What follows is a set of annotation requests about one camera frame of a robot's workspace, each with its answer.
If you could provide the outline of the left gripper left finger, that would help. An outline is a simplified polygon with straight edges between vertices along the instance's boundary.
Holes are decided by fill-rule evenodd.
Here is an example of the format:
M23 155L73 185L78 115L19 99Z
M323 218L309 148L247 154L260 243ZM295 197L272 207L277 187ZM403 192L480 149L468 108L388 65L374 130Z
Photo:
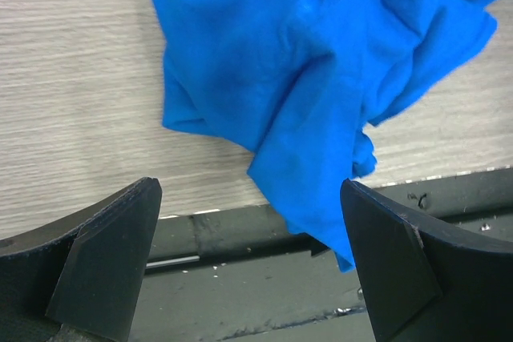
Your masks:
M52 338L67 326L128 337L162 189L144 177L106 199L1 241L1 336Z

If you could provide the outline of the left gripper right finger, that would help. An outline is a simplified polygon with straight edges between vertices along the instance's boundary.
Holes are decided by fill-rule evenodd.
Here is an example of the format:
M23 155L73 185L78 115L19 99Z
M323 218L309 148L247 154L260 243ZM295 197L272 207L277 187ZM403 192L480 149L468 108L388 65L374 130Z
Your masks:
M377 341L510 341L512 243L346 180L341 205Z

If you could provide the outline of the blue t shirt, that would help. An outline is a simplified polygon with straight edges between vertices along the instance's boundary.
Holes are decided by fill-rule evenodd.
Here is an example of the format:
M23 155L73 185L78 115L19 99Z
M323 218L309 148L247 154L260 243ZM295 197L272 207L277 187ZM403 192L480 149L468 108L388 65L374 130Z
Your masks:
M494 0L152 0L165 128L253 153L293 234L354 259L340 188L377 160L364 133L416 103L496 30Z

